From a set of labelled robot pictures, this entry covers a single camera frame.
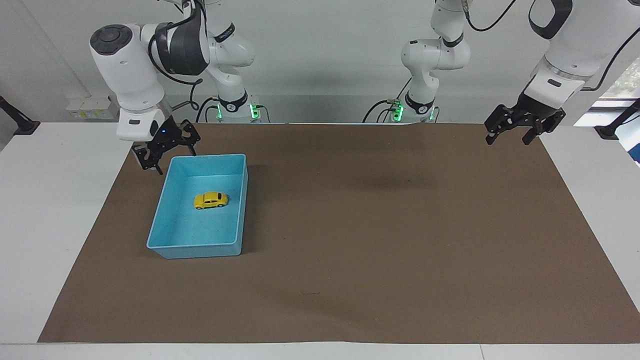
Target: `white wall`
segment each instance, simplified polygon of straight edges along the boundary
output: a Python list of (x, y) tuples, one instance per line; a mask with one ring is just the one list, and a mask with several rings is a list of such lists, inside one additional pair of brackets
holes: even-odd
[(9, 142), (15, 131), (13, 123), (5, 113), (0, 111), (0, 151)]
[[(67, 120), (64, 98), (81, 88), (59, 61), (42, 57), (39, 37), (31, 34), (38, 29), (11, 14), (18, 5), (10, 4), (21, 1), (42, 27), (39, 37), (46, 33), (51, 38), (93, 95), (108, 94), (88, 50), (93, 31), (111, 23), (176, 21), (180, 15), (155, 0), (0, 0), (0, 93), (44, 121)], [(493, 22), (508, 3), (476, 1), (474, 22)], [(467, 31), (473, 51), (468, 67), (439, 72), (441, 121), (482, 122), (496, 105), (516, 101), (548, 46), (527, 23), (530, 5), (531, 0), (517, 2), (487, 33)], [(429, 26), (432, 0), (234, 0), (226, 7), (238, 32), (257, 48), (255, 63), (241, 70), (246, 86), (281, 121), (360, 121), (369, 104), (394, 97), (407, 80), (399, 59), (403, 44), (435, 37)], [(640, 38), (620, 56), (602, 91), (638, 53)], [(162, 82), (168, 94), (187, 96), (188, 87)], [(208, 79), (199, 86), (200, 95), (214, 93)], [(565, 107), (566, 124), (575, 122), (598, 95), (572, 99)]]

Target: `black clamp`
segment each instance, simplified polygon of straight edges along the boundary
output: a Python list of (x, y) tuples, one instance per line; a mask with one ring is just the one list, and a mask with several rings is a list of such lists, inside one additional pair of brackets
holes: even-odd
[(565, 116), (566, 113), (563, 109), (547, 118), (539, 118), (526, 111), (498, 105), (484, 122), (484, 126), (489, 131), (485, 140), (487, 144), (491, 145), (501, 133), (518, 126), (529, 126), (531, 129), (522, 137), (522, 142), (529, 145), (538, 135), (553, 132)]
[(173, 117), (170, 117), (159, 128), (153, 140), (143, 145), (133, 145), (131, 151), (136, 155), (143, 170), (154, 168), (158, 174), (163, 175), (158, 163), (164, 153), (178, 145), (184, 145), (189, 148), (191, 155), (196, 156), (193, 146), (198, 141), (200, 141), (200, 135), (189, 120), (183, 121), (178, 126), (173, 121)]

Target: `window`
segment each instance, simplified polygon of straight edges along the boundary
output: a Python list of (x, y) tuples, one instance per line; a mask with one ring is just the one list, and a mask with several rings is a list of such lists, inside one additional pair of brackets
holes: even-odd
[(637, 99), (640, 97), (640, 58), (602, 96), (602, 99)]

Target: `black cable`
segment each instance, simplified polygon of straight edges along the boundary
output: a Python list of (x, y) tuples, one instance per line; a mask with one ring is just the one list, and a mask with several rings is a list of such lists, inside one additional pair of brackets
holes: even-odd
[(256, 108), (256, 109), (264, 109), (264, 111), (266, 111), (266, 112), (267, 112), (267, 121), (268, 121), (269, 123), (271, 123), (271, 117), (269, 116), (269, 109), (267, 109), (267, 107), (266, 107), (266, 106), (264, 106), (264, 105), (256, 105), (256, 107), (255, 107), (255, 108)]
[(618, 51), (616, 51), (616, 53), (613, 55), (613, 57), (611, 58), (611, 61), (609, 62), (609, 64), (607, 65), (607, 68), (604, 70), (604, 72), (602, 73), (602, 77), (600, 78), (600, 82), (598, 82), (598, 86), (594, 87), (594, 88), (590, 88), (590, 87), (584, 87), (582, 88), (582, 90), (580, 91), (598, 91), (600, 89), (600, 87), (602, 86), (602, 83), (604, 82), (604, 79), (607, 77), (607, 74), (609, 73), (609, 70), (611, 70), (611, 66), (613, 65), (613, 63), (616, 61), (616, 58), (618, 57), (618, 55), (620, 55), (620, 53), (622, 52), (622, 50), (625, 48), (625, 46), (627, 46), (628, 43), (631, 42), (631, 40), (633, 40), (634, 37), (636, 37), (636, 35), (640, 33), (640, 28), (638, 28), (633, 34), (631, 34), (631, 36), (626, 39), (626, 41), (622, 44), (622, 46), (620, 46), (620, 48), (618, 49)]
[[(411, 79), (413, 78), (409, 78), (409, 80), (406, 81), (406, 84), (404, 84), (404, 87), (402, 88), (402, 90), (400, 90), (400, 92), (398, 93), (398, 96), (396, 96), (396, 100), (400, 99), (400, 96), (402, 96), (402, 93), (404, 92), (404, 90), (406, 89), (407, 86), (409, 86), (409, 83), (411, 83)], [(385, 120), (383, 120), (382, 122), (387, 122), (387, 117), (389, 116), (389, 114), (391, 113), (391, 110), (394, 108), (393, 104), (391, 104), (391, 106), (389, 106), (389, 112), (385, 115)]]
[(502, 15), (500, 15), (500, 17), (493, 24), (491, 24), (491, 26), (489, 26), (488, 28), (479, 29), (475, 25), (473, 25), (473, 23), (471, 23), (471, 15), (469, 14), (468, 11), (465, 12), (465, 17), (467, 18), (467, 22), (469, 23), (469, 26), (471, 26), (471, 28), (473, 30), (476, 30), (476, 31), (481, 32), (481, 33), (484, 32), (484, 31), (489, 31), (489, 30), (493, 29), (493, 27), (496, 26), (502, 20), (502, 18), (505, 15), (507, 15), (507, 13), (511, 9), (511, 7), (516, 3), (516, 1), (518, 1), (518, 0), (511, 0), (511, 3), (509, 4), (509, 6), (507, 6), (507, 8), (502, 13)]
[(364, 115), (364, 119), (362, 119), (362, 123), (364, 124), (365, 122), (367, 122), (367, 117), (369, 117), (369, 115), (371, 114), (371, 112), (377, 108), (378, 106), (382, 105), (382, 104), (386, 104), (387, 100), (380, 100), (378, 102), (376, 102), (373, 106), (371, 106), (371, 109), (369, 109), (369, 111), (367, 111), (367, 114)]
[(640, 117), (640, 114), (636, 115), (636, 117), (634, 117), (634, 118), (632, 118), (630, 120), (627, 120), (627, 121), (623, 122), (622, 124), (620, 124), (620, 126), (627, 125), (628, 123), (632, 122), (633, 120), (635, 120), (635, 119), (637, 119), (639, 117)]
[(210, 107), (208, 107), (205, 111), (204, 111), (204, 120), (206, 123), (209, 123), (209, 110), (211, 109), (218, 109), (217, 105), (212, 105)]
[(382, 117), (382, 114), (387, 113), (387, 115), (389, 115), (389, 113), (391, 112), (391, 110), (389, 109), (384, 109), (380, 112), (380, 114), (378, 115), (378, 118), (376, 119), (376, 123), (380, 122), (380, 118)]
[(208, 97), (205, 101), (202, 102), (202, 104), (200, 105), (200, 109), (198, 110), (198, 115), (196, 115), (196, 124), (200, 121), (200, 116), (202, 114), (202, 110), (204, 110), (204, 106), (209, 102), (209, 101), (218, 101), (217, 98), (215, 97)]
[[(187, 22), (193, 20), (195, 18), (195, 15), (196, 15), (196, 11), (195, 11), (195, 9), (192, 9), (191, 10), (191, 15), (189, 15), (188, 18), (186, 18), (184, 20), (181, 20), (181, 21), (178, 21), (175, 24), (169, 23), (169, 25), (167, 25), (167, 27), (166, 27), (166, 30), (169, 31), (170, 29), (177, 28), (180, 25), (186, 24)], [(191, 91), (189, 93), (189, 105), (191, 105), (191, 108), (194, 111), (199, 110), (200, 107), (198, 106), (198, 103), (193, 101), (193, 92), (195, 91), (196, 86), (198, 86), (199, 84), (202, 83), (203, 79), (197, 79), (194, 82), (190, 82), (190, 81), (183, 81), (183, 80), (180, 80), (180, 79), (176, 79), (175, 77), (167, 74), (160, 66), (158, 66), (158, 64), (156, 63), (156, 59), (154, 59), (154, 55), (153, 55), (152, 49), (153, 49), (153, 45), (154, 45), (155, 41), (156, 41), (156, 34), (153, 34), (151, 36), (151, 39), (149, 39), (149, 46), (147, 48), (147, 52), (149, 53), (149, 58), (151, 59), (151, 63), (154, 65), (156, 70), (158, 70), (158, 72), (160, 72), (166, 78), (171, 79), (171, 80), (173, 80), (173, 81), (175, 81), (176, 83), (179, 83), (179, 84), (191, 85)]]
[(436, 106), (435, 109), (433, 109), (433, 112), (435, 112), (436, 110), (438, 110), (438, 115), (435, 116), (435, 121), (433, 122), (434, 124), (438, 123), (438, 118), (440, 117), (440, 107)]

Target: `white table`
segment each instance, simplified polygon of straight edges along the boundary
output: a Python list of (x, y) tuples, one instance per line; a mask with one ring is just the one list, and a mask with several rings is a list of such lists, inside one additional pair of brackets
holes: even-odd
[[(44, 123), (0, 152), (0, 360), (640, 359), (640, 344), (35, 344), (129, 151), (115, 127)], [(640, 168), (592, 129), (560, 127), (543, 143), (640, 307)]]

